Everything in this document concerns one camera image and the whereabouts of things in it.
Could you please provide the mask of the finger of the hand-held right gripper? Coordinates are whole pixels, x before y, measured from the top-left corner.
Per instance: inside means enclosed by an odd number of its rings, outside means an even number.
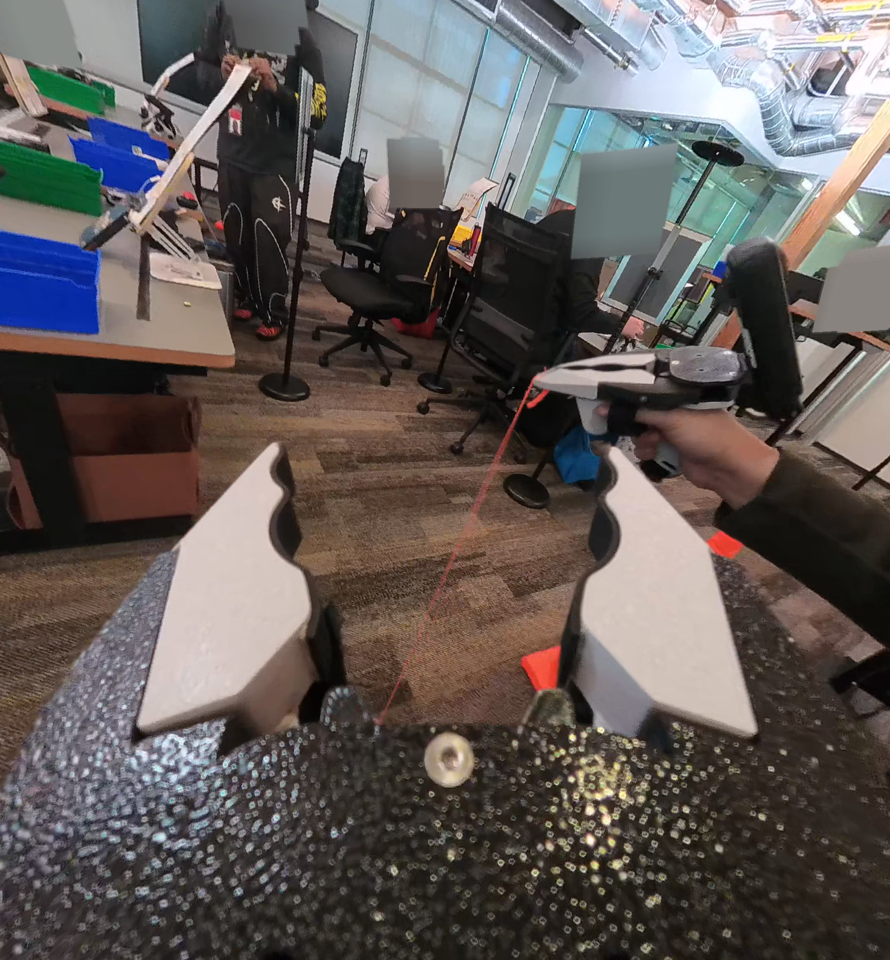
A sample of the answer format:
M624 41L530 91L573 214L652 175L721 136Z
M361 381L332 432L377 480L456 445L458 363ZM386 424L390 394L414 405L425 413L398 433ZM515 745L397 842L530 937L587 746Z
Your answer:
M645 367L554 367L537 374L532 388L577 400L633 401L655 386L654 373Z
M632 350L591 356L572 363L574 369L617 375L620 378L653 378L667 365L667 350Z

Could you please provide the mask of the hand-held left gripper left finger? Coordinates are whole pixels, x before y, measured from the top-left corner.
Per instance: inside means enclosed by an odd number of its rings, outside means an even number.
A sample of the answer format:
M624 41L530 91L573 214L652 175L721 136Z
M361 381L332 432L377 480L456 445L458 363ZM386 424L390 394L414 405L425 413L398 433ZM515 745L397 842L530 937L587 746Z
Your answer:
M178 543L141 737L219 720L233 736L268 735L316 721L344 684L340 619L296 558L295 493L273 442Z

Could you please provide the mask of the person's right forearm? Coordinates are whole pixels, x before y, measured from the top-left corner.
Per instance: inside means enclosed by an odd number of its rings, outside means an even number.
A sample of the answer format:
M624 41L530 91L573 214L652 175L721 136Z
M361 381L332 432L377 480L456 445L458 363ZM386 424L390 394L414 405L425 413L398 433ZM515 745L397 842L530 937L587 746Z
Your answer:
M890 513L800 458L717 490L716 526L822 597L890 651Z

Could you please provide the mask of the person's right hand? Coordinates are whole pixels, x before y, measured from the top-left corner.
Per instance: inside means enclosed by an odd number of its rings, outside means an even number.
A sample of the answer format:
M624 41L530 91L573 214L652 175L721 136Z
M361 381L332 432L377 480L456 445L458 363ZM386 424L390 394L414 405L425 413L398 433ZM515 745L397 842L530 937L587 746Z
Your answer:
M717 495L732 510L758 497L774 473L779 451L747 431L725 410L640 410L644 427L634 439L642 461L675 452L682 474L692 485Z

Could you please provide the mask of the blue bag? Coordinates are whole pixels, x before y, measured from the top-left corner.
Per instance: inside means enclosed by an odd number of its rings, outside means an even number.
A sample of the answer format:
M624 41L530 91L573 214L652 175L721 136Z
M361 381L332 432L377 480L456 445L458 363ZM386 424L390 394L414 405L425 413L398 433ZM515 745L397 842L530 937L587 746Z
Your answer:
M553 450L552 458L562 482L583 490L593 488L609 445L606 437L590 435L581 424L573 426Z

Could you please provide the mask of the black office chair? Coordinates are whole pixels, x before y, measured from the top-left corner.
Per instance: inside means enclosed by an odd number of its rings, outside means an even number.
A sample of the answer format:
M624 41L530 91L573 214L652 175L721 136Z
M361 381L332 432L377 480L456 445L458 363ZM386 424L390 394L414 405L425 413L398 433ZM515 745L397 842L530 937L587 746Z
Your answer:
M377 359L383 387L391 385L393 376L385 351L400 354L402 368L411 368L413 356L378 327L390 320L407 326L427 320L437 301L439 275L462 214L461 208L400 209L378 250L363 243L350 244L359 259L358 267L335 266L322 271L322 285L338 303L351 309L351 315L343 328L321 324L312 331L316 342L323 333L346 332L342 341L321 353L320 367L327 368L332 355L357 347Z
M488 207L469 294L449 336L451 353L473 368L483 388L461 390L454 398L428 397L417 407L426 415L434 403L477 405L476 419L451 444L452 455L460 456L489 419L510 426L511 400L521 400L535 374L560 354L572 232L571 226L526 222Z

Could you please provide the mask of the orange striped traffic cone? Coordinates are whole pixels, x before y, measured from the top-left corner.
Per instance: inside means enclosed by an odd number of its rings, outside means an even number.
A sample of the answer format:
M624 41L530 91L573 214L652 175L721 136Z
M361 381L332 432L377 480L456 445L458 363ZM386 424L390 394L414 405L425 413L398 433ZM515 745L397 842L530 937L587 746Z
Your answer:
M721 531L712 534L706 540L706 545L715 555L729 560L736 558L743 549L739 540ZM557 686L560 650L560 646L556 645L522 657L523 670L536 691Z

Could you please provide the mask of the black floor lamp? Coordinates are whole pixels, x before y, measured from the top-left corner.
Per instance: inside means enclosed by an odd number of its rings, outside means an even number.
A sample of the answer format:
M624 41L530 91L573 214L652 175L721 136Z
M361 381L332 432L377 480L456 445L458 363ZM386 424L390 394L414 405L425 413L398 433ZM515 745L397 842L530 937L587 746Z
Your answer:
M683 228L685 219L695 203L699 193L704 187L716 166L722 166L728 169L740 167L745 162L744 155L739 151L727 145L716 143L715 141L701 140L691 144L691 152L702 162L704 168L697 183L692 186L691 192L686 198L681 210L674 220L674 232L679 233Z

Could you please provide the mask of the cardboard box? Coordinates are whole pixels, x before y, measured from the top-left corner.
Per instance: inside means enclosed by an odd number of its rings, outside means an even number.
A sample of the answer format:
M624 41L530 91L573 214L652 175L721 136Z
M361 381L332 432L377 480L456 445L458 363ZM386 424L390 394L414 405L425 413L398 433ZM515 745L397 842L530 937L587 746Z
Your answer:
M56 454L63 440L87 523L188 518L201 505L198 397L53 392L37 387L5 404L11 472L6 508L20 530L43 522L22 450Z

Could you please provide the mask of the grey panel sign stand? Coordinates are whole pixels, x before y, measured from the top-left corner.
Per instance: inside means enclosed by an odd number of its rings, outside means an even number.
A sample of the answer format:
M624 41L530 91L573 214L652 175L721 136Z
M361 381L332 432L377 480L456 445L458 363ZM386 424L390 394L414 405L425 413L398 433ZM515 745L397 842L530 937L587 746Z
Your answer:
M299 298L305 277L305 253L308 249L308 207L316 146L316 130L311 121L315 81L305 68L302 70L301 77L300 111L302 125L299 130L299 147L302 152L297 165L297 172L300 175L300 190L298 193L299 219L297 240L295 242L295 257L291 271L287 323L284 326L283 366L280 372L275 371L269 373L259 380L259 390L261 393L273 401L284 403L304 402L310 397L310 388L307 382L292 372Z

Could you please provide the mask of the white tilted stand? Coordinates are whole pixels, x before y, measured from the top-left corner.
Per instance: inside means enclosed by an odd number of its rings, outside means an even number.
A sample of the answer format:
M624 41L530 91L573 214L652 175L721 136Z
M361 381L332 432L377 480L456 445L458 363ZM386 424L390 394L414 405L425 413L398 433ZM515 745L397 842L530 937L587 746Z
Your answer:
M202 260L189 245L183 234L164 222L162 213L166 203L177 197L178 188L196 158L196 149L209 129L232 105L236 96L252 76L248 61L237 63L222 89L199 118L190 133L174 152L159 178L150 190L141 196L130 194L123 202L104 213L80 236L79 246L87 252L96 252L118 234L131 232L143 241L150 241L162 248L161 255L153 255L150 269L161 261L165 267L163 279L168 282L185 282L191 285L214 288L216 278L208 274Z

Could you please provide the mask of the small blue parts bin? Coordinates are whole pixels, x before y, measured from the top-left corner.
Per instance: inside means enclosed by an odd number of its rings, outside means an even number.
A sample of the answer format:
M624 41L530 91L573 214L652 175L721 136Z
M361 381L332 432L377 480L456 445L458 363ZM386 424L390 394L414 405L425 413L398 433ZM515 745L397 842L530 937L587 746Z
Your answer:
M102 185L126 193L145 192L162 174L159 163L133 152L81 137L69 143L78 163L101 174Z
M89 118L88 124L91 138L96 143L161 162L171 160L172 154L168 145L139 127L126 126L97 116Z

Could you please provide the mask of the green parts bin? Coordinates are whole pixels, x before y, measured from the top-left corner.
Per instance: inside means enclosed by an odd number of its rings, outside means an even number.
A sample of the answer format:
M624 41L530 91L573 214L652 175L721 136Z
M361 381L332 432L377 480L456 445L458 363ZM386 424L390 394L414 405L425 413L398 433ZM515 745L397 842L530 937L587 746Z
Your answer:
M0 195L97 217L102 174L77 161L0 141Z
M71 69L55 70L28 62L29 77L40 95L86 114L104 116L116 107L113 86Z

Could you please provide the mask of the wooden post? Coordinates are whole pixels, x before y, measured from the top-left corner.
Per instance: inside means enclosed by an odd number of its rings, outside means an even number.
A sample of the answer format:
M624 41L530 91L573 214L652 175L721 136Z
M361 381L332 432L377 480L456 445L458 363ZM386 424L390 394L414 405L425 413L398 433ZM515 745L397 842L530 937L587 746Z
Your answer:
M890 100L887 100L781 244L787 269L799 268L889 149Z

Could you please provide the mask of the silver spiral air duct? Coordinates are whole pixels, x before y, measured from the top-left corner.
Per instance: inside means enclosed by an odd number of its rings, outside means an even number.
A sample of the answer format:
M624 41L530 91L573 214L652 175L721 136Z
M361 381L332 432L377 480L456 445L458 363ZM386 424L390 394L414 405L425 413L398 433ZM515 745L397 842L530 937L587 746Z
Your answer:
M667 43L725 89L748 90L780 157L850 148L890 103L890 1L560 2L625 69Z

